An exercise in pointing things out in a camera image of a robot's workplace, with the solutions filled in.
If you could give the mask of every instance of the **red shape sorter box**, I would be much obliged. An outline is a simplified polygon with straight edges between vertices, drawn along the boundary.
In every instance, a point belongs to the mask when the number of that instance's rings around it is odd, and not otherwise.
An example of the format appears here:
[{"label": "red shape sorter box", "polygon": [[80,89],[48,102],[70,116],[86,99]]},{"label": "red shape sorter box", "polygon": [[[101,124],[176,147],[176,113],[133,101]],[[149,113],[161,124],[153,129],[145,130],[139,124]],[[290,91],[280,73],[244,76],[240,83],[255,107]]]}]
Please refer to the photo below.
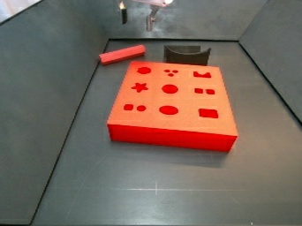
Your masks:
[{"label": "red shape sorter box", "polygon": [[219,68],[132,62],[106,127],[114,141],[228,152],[237,133]]}]

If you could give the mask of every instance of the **circular hole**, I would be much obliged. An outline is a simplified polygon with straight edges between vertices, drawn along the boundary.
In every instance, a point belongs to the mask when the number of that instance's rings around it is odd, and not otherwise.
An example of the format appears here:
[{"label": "circular hole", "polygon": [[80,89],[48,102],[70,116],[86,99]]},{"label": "circular hole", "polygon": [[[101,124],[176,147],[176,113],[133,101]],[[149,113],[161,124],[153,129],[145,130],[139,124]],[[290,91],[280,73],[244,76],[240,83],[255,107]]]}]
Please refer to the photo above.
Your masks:
[{"label": "circular hole", "polygon": [[151,72],[151,68],[148,68],[148,67],[140,67],[136,71],[140,74],[148,74]]},{"label": "circular hole", "polygon": [[137,111],[145,111],[145,106],[144,106],[144,105],[139,105],[139,106],[136,107],[136,110],[137,110]]},{"label": "circular hole", "polygon": [[164,91],[167,94],[173,94],[173,93],[176,93],[176,91],[177,91],[177,87],[176,87],[175,85],[171,85],[171,84],[164,85],[164,86],[161,87],[161,89],[163,89],[163,91]]}]

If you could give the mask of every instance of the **gray tabletop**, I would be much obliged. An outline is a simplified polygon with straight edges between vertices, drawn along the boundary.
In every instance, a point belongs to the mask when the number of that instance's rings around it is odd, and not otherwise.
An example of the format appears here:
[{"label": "gray tabletop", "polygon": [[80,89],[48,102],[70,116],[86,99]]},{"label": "gray tabletop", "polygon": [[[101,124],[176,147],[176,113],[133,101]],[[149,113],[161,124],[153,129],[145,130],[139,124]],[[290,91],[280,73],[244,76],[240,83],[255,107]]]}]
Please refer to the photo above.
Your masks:
[{"label": "gray tabletop", "polygon": [[105,120],[130,60],[97,67],[34,216],[41,224],[300,224],[302,130],[236,42],[110,41],[212,48],[239,137],[228,154],[110,142]]}]

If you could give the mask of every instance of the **oval hole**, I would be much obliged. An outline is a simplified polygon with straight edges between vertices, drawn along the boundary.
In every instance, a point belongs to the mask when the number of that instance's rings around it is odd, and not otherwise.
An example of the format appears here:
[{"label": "oval hole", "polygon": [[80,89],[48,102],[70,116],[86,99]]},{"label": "oval hole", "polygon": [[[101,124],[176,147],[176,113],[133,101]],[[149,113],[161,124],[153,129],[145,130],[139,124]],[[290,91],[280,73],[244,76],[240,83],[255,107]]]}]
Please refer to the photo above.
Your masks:
[{"label": "oval hole", "polygon": [[177,108],[173,106],[163,106],[159,108],[159,111],[164,114],[164,115],[175,115],[177,113]]},{"label": "oval hole", "polygon": [[176,91],[177,91],[177,87],[176,87],[175,85],[171,85],[171,84],[164,85],[164,86],[161,87],[161,89],[163,89],[163,91],[164,91],[167,94],[173,94],[173,93],[176,93]]}]

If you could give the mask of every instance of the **star-shaped hole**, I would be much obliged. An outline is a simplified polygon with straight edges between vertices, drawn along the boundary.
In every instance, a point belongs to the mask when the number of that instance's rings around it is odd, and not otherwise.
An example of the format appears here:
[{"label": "star-shaped hole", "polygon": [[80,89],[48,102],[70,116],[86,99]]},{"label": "star-shaped hole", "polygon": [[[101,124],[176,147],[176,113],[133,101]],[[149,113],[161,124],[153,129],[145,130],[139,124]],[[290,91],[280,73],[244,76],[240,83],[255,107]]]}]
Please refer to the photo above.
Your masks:
[{"label": "star-shaped hole", "polygon": [[145,87],[145,83],[136,83],[136,85],[130,88],[135,89],[137,93],[140,93],[143,90],[148,90],[148,88]]}]

